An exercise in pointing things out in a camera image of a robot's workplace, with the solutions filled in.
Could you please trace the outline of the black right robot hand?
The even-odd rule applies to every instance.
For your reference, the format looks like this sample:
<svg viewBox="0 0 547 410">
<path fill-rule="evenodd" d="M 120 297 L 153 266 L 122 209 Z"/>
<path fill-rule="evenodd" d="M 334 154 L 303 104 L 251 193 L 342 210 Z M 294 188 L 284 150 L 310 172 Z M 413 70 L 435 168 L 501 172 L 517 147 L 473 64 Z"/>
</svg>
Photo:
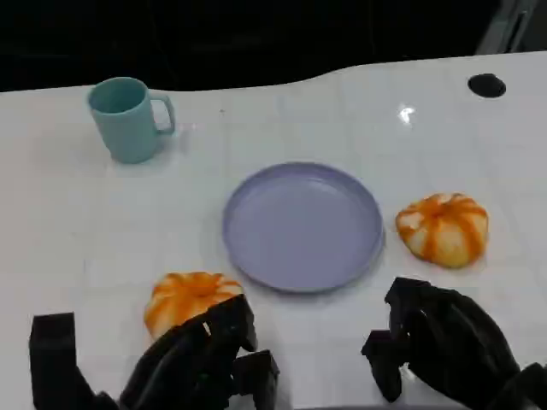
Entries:
<svg viewBox="0 0 547 410">
<path fill-rule="evenodd" d="M 521 368 L 503 332 L 473 299 L 426 281 L 395 278 L 385 296 L 389 327 L 362 347 L 390 403 L 402 394 L 403 366 L 470 409 L 486 409 Z"/>
</svg>

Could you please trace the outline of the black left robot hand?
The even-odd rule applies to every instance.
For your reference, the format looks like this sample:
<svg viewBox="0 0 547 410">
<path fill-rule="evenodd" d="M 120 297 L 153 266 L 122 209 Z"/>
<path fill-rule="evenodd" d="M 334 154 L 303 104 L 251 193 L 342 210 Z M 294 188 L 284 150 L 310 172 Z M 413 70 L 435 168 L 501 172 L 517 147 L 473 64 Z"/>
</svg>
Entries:
<svg viewBox="0 0 547 410">
<path fill-rule="evenodd" d="M 279 368 L 257 347 L 254 314 L 234 296 L 176 325 L 143 354 L 121 392 L 122 409 L 226 409 L 234 395 L 250 395 L 257 409 L 273 409 Z"/>
</svg>

